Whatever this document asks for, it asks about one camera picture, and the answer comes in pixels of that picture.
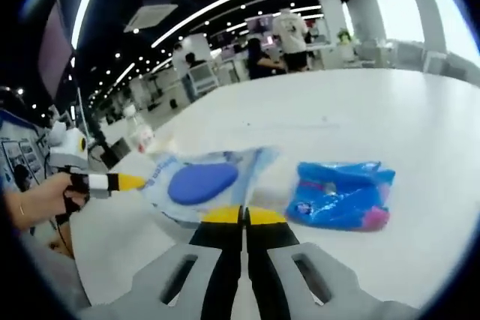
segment blue plastic bag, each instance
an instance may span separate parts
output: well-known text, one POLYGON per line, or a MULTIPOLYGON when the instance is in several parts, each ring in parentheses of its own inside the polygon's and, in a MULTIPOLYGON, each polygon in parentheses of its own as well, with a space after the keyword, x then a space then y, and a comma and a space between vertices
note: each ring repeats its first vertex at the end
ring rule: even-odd
POLYGON ((309 226, 343 230, 378 230, 389 221, 385 206, 393 170, 381 162, 300 163, 300 181, 286 210, 309 226))

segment table surface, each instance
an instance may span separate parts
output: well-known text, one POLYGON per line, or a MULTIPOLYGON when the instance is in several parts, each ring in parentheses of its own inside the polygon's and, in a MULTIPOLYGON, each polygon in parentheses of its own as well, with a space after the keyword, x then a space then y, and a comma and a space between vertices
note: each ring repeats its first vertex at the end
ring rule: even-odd
MULTIPOLYGON (((454 274, 476 227, 479 115, 480 89, 456 79, 408 70, 319 70, 219 88, 156 134, 161 140, 173 136, 171 150, 186 154, 279 146, 282 156, 256 189, 273 207, 290 199, 299 160, 383 161, 397 172, 387 202, 391 219, 383 230, 339 232, 290 225, 300 241, 318 244, 352 268, 365 291, 380 300, 421 307, 454 274)), ((148 175, 153 163, 132 154, 115 169, 148 175)), ((130 202, 125 194, 94 199, 72 219, 76 262, 89 297, 97 286, 92 277, 100 276, 102 267, 136 262, 123 279, 127 283, 142 263, 138 253, 147 254, 143 262, 151 261, 172 242, 188 239, 189 233, 177 237, 176 224, 147 215, 138 197, 132 194, 130 202), (129 220, 133 203, 147 225, 138 225, 140 215, 129 220), (102 222, 109 208, 129 224, 102 222), (161 223, 163 230, 152 223, 161 223), (135 236, 125 232, 137 226, 148 229, 137 229, 135 236), (155 237, 166 240, 151 250, 155 237), (132 243, 139 239, 142 244, 132 243), (132 256, 122 249, 110 256, 121 261, 98 263, 105 244, 115 242, 138 253, 132 256)))

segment gray gripper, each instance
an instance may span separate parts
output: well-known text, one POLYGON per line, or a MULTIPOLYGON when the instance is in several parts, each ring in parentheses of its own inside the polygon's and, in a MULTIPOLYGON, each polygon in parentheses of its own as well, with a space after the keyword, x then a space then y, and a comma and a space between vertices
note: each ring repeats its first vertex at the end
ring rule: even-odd
POLYGON ((292 320, 412 320, 418 310, 382 302, 360 289, 356 274, 317 245, 303 243, 268 250, 285 291, 292 320), (296 262, 307 269, 304 278, 296 262), (319 305, 310 287, 318 289, 319 305))
POLYGON ((221 250, 177 244, 133 277, 132 289, 111 304, 83 310, 82 320, 200 320, 212 272, 221 250), (187 261, 195 261, 175 306, 161 301, 187 261))

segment blue oval object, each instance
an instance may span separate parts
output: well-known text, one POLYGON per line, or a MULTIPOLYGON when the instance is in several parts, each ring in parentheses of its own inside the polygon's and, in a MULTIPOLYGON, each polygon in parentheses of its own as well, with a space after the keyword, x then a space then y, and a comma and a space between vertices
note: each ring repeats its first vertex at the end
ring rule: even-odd
POLYGON ((168 195, 181 205, 195 205, 213 199, 239 176, 231 163, 192 164, 174 174, 168 186, 168 195))

